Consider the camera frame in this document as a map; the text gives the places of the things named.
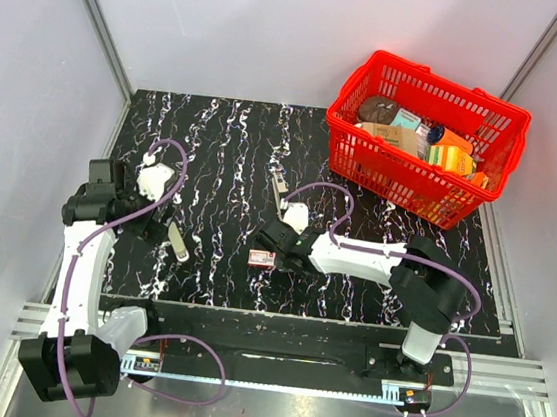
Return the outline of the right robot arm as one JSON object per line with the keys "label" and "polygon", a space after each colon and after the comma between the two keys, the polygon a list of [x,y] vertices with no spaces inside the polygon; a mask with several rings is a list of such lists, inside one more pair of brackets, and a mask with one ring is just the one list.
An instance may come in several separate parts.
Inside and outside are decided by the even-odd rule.
{"label": "right robot arm", "polygon": [[403,378],[420,380],[433,368],[433,355],[472,286],[443,250],[425,237],[407,243],[374,243],[284,221],[264,224],[255,243],[292,272],[345,274],[392,290],[409,319],[396,358]]}

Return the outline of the red white staple box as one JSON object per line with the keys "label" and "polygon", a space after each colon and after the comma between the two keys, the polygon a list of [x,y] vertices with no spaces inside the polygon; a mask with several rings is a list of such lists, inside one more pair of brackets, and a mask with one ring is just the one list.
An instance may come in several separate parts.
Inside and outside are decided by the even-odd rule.
{"label": "red white staple box", "polygon": [[271,269],[276,266],[276,254],[265,250],[251,249],[247,264],[250,267]]}

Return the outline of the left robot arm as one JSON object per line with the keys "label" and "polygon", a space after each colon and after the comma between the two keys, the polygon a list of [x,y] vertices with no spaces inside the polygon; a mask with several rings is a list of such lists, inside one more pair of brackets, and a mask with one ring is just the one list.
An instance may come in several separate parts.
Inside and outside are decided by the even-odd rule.
{"label": "left robot arm", "polygon": [[102,278],[117,230],[148,244],[167,238],[156,203],[175,171],[156,163],[134,173],[120,160],[93,159],[89,179],[62,206],[64,249],[50,310],[35,338],[23,340],[19,363],[42,401],[112,396],[120,360],[134,345],[150,349],[160,337],[150,300],[137,300],[99,319]]}

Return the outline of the white stapler base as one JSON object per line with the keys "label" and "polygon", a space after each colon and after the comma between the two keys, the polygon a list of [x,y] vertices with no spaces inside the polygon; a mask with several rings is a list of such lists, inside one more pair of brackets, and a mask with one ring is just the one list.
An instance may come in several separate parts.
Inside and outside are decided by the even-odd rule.
{"label": "white stapler base", "polygon": [[274,170],[271,173],[271,184],[272,184],[272,193],[274,195],[274,201],[276,204],[276,211],[277,215],[280,217],[282,216],[283,209],[284,209],[284,200],[286,195],[288,195],[288,186],[286,184],[286,180],[284,178],[284,173],[280,170]]}

